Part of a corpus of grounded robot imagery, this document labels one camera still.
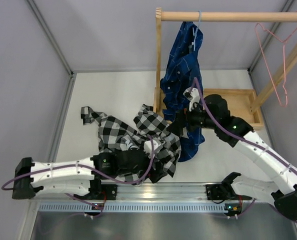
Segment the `black white checkered shirt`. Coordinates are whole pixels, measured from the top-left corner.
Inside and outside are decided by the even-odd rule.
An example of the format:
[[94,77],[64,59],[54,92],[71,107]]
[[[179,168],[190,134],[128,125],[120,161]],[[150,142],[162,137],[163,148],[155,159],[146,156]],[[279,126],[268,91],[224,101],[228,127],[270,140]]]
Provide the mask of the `black white checkered shirt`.
[[154,149],[150,181],[156,183],[167,175],[174,176],[182,152],[180,137],[167,130],[169,124],[153,112],[152,106],[141,106],[133,119],[136,128],[113,115],[94,111],[89,106],[81,108],[80,116],[84,125],[97,124],[98,150],[101,154],[142,150],[144,142],[152,137],[160,146]]

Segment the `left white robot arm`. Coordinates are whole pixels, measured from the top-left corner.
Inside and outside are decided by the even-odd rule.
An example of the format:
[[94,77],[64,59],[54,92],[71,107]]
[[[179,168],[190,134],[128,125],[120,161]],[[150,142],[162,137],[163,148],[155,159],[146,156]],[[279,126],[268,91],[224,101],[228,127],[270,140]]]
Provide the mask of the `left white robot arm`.
[[12,199],[28,200],[43,194],[69,194],[95,200],[102,180],[136,185],[152,168],[154,153],[140,149],[104,152],[76,161],[37,162],[23,158],[15,168]]

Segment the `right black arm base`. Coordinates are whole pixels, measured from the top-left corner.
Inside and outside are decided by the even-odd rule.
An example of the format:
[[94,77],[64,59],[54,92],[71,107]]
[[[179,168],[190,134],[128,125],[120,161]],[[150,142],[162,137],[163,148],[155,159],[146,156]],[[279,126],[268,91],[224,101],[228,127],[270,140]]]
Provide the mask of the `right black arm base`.
[[205,188],[207,199],[211,201],[234,200],[237,196],[230,185],[207,184]]

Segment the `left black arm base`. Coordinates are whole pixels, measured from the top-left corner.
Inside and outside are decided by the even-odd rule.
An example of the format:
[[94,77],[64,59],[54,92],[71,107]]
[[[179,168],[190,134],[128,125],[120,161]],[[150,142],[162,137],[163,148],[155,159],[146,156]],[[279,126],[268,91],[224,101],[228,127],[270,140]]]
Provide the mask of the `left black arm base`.
[[89,193],[87,195],[88,200],[116,200],[118,193],[118,186],[111,183],[102,183],[100,179],[90,181]]

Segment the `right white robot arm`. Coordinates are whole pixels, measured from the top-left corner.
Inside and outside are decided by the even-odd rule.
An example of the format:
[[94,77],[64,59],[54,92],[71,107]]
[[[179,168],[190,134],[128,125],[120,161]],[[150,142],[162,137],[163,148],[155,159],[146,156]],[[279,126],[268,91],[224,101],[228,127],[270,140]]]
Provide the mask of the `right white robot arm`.
[[297,168],[267,145],[244,119],[231,115],[227,101],[220,95],[211,94],[200,99],[196,88],[183,95],[189,103],[176,113],[169,131],[183,136],[184,130],[212,129],[221,141],[242,153],[269,177],[269,181],[262,181],[232,172],[211,188],[210,195],[224,200],[239,196],[257,199],[296,221]]

